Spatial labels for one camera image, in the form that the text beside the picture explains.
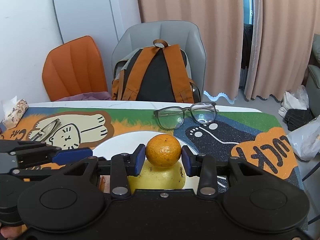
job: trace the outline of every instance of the backpack handle loop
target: backpack handle loop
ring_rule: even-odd
[[[164,48],[169,46],[168,43],[164,40],[157,39],[153,41],[154,46],[156,46],[157,43],[161,43],[164,46]]]

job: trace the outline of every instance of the curtain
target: curtain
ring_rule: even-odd
[[[320,35],[320,7],[317,8],[317,17],[316,17],[316,26],[315,26],[315,34]]]
[[[262,37],[256,74],[247,79],[246,97],[274,95],[282,100],[285,91],[296,90],[308,66],[319,0],[262,0]],[[259,49],[259,39],[253,45]],[[252,60],[255,72],[256,58]]]
[[[248,66],[247,81],[244,88],[244,94],[248,100],[251,99],[254,81],[257,74],[258,60],[260,55],[260,46],[262,38],[262,0],[253,0],[253,35],[250,62]]]
[[[204,89],[212,96],[238,93],[243,0],[138,0],[141,20],[185,20],[195,23],[207,55]]]

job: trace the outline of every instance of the orange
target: orange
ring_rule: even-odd
[[[157,167],[167,168],[174,165],[181,155],[179,141],[169,134],[159,134],[147,143],[146,157]]]

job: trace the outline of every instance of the gray chair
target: gray chair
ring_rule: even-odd
[[[179,44],[188,56],[191,77],[203,94],[206,55],[197,25],[186,21],[159,21],[134,25],[126,30],[112,54],[112,70],[115,65],[137,48],[153,46],[162,39],[169,44]]]
[[[310,109],[315,116],[318,116],[320,115],[320,35],[318,34],[315,34],[313,37],[309,64],[309,76],[306,89]]]

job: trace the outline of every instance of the eyeglasses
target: eyeglasses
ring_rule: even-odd
[[[185,108],[179,106],[166,107],[154,111],[153,114],[158,119],[162,129],[175,130],[182,125],[187,110],[197,123],[213,123],[217,115],[215,106],[216,103],[214,102],[201,102]]]
[[[45,127],[43,127],[39,132],[37,132],[30,141],[45,141],[49,138],[52,133],[54,133],[59,125],[61,124],[60,119],[57,118],[53,120],[51,123],[47,124]]]

